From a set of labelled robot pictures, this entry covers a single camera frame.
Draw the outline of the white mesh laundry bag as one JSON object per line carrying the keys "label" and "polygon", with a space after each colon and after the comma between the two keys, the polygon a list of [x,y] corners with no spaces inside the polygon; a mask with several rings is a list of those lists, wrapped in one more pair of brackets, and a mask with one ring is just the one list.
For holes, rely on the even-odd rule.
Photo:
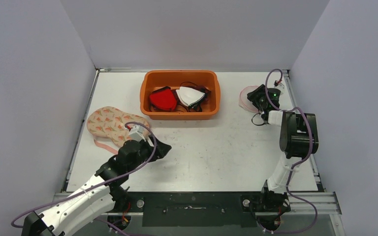
{"label": "white mesh laundry bag", "polygon": [[247,86],[241,90],[239,94],[238,105],[243,108],[244,110],[251,112],[251,113],[259,113],[259,110],[252,104],[251,101],[248,100],[247,95],[248,93],[257,89],[258,86]]}

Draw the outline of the white bra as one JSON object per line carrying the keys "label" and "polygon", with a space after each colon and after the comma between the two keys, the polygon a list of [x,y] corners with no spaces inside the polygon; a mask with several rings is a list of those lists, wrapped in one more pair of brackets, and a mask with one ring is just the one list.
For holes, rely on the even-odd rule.
{"label": "white bra", "polygon": [[175,92],[179,101],[188,108],[202,102],[206,97],[206,93],[190,87],[180,87]]}

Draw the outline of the orange plastic tub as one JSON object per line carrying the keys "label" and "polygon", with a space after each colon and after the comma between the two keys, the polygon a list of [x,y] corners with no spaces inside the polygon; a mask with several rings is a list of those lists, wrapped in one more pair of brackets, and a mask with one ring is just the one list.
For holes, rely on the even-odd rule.
{"label": "orange plastic tub", "polygon": [[[178,89],[192,82],[210,91],[207,101],[201,103],[201,112],[155,111],[149,102],[149,95],[163,87]],[[152,70],[142,82],[140,89],[140,110],[153,120],[208,120],[220,109],[221,89],[217,75],[210,70]]]}

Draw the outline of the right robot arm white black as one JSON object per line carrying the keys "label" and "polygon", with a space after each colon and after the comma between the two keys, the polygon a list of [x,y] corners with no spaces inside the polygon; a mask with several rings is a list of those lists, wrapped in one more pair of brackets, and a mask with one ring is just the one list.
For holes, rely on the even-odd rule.
{"label": "right robot arm white black", "polygon": [[276,194],[287,192],[290,182],[302,163],[316,153],[319,142],[316,115],[279,109],[281,91],[260,85],[247,93],[247,100],[258,109],[262,125],[276,125],[281,128],[279,147],[281,156],[265,187]]}

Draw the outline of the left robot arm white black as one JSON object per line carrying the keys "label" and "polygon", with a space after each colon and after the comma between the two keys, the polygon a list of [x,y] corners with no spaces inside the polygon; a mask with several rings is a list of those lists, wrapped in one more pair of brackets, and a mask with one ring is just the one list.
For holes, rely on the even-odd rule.
{"label": "left robot arm white black", "polygon": [[172,147],[154,136],[149,140],[129,140],[79,189],[51,208],[32,211],[22,226],[24,236],[71,236],[99,215],[127,209],[131,200],[122,188],[129,175],[143,164],[164,158]]}

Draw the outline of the floral padded bra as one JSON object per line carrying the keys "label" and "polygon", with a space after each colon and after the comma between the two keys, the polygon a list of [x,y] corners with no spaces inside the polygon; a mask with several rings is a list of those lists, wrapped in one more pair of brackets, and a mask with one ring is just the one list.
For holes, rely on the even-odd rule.
{"label": "floral padded bra", "polygon": [[119,148],[128,141],[127,136],[133,126],[133,124],[126,126],[128,122],[138,122],[148,128],[151,127],[145,118],[112,106],[105,106],[91,113],[86,121],[86,127],[97,147],[117,154]]}

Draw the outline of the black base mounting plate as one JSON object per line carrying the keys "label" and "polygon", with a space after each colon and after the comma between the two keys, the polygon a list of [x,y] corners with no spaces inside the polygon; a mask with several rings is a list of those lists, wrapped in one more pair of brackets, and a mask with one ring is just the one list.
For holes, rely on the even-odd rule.
{"label": "black base mounting plate", "polygon": [[258,192],[130,192],[105,218],[121,230],[130,228],[138,216],[143,227],[242,228],[280,224],[290,212],[287,194]]}

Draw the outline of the aluminium front rail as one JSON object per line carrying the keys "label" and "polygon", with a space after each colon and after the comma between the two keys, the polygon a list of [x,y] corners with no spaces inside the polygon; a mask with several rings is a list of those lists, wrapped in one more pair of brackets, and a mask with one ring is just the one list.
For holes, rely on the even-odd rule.
{"label": "aluminium front rail", "polygon": [[271,200],[260,192],[128,192],[124,200],[116,202],[111,213],[189,215],[253,211],[266,215],[280,210],[311,214],[315,208],[323,214],[341,211],[335,193],[297,192],[296,196],[286,195]]}

